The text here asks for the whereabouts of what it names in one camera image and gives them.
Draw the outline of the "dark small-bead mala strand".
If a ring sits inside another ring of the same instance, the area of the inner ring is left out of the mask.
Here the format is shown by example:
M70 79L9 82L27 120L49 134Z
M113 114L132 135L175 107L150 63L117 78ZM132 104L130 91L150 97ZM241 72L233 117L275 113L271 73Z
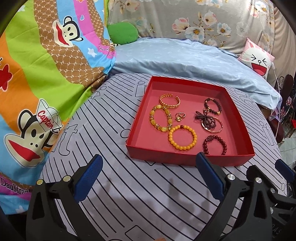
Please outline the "dark small-bead mala strand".
M213 130L216 127L216 121L214 117L209 116L207 112L201 113L199 111L196 111L195 119L201 121L201 125L204 129Z

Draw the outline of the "dark wooden chair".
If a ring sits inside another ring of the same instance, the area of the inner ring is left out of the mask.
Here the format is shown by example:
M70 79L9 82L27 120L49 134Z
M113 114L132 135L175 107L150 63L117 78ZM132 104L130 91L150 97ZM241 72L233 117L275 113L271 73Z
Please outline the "dark wooden chair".
M280 95L282 97L280 113L276 118L268 121L278 144L284 139L283 123L288 117L288 111L293 109L295 102L295 79L290 74L283 79Z

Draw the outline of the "thin rose gold bangle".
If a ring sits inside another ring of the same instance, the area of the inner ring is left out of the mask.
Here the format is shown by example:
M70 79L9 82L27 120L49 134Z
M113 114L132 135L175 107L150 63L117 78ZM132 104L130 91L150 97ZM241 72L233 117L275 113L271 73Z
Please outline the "thin rose gold bangle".
M223 130L222 121L214 116L206 115L201 119L201 126L209 133L219 133Z

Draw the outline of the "pink white cat cushion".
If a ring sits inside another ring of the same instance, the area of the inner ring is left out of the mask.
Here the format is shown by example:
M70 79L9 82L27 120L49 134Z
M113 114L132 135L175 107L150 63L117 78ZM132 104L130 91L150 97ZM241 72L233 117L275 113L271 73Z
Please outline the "pink white cat cushion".
M243 52L239 55L238 60L247 67L251 68L255 73L267 80L268 72L272 66L275 57L267 51L256 45L249 38Z

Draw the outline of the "red shallow tray box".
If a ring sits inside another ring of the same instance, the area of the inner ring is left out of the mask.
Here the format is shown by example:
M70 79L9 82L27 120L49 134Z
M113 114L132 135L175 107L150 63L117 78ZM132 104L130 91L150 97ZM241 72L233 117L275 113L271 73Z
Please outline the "red shallow tray box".
M149 114L159 104L163 94L177 95L181 104L172 109L173 125L186 125L197 134L197 143L190 150L177 150L169 142L167 132L158 131L150 122ZM176 165L194 166L196 154L203 150L203 142L210 135L201 122L195 119L195 112L202 111L204 101L213 98L222 107L217 117L222 121L223 130L217 135L227 145L223 155L222 144L217 140L208 143L207 158L223 167L242 166L254 157L254 149L244 121L228 91L217 85L168 77L151 77L144 97L135 116L126 147L132 158Z

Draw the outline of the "gold braided cuff bangle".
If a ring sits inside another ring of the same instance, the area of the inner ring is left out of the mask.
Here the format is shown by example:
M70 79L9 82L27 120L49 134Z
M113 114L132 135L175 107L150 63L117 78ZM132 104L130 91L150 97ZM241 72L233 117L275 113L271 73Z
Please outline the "gold braided cuff bangle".
M180 106L181 100L177 95L173 95L172 93L163 94L159 97L159 104L168 108L168 109L176 109Z

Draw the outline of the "grey floral bedsheet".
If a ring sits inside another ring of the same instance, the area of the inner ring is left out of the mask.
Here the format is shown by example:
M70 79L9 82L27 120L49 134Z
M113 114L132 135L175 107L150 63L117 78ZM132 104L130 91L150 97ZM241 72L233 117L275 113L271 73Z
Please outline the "grey floral bedsheet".
M141 37L191 40L241 54L247 40L274 56L267 81L295 75L295 33L275 1L108 1L107 22Z

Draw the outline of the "cartoon monkey colourful quilt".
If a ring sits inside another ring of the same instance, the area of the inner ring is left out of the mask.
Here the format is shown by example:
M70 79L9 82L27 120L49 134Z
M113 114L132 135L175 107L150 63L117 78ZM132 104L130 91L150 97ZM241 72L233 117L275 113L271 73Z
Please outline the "cartoon monkey colourful quilt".
M1 36L1 208L27 211L60 132L114 66L105 1L24 1Z

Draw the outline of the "light blue pillow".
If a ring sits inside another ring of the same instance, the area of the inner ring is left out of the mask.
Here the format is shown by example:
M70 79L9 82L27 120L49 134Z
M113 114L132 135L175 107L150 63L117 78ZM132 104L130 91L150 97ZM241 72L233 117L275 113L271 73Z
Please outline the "light blue pillow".
M117 46L111 73L208 80L236 88L271 111L279 109L282 102L280 94L233 53L190 40L140 38Z

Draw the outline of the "green plush cushion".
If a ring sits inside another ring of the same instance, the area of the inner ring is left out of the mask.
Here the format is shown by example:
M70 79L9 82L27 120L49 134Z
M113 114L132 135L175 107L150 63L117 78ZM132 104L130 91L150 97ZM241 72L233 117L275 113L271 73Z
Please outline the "green plush cushion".
M133 43L138 39L137 28L129 22L120 22L107 26L112 43L124 45Z

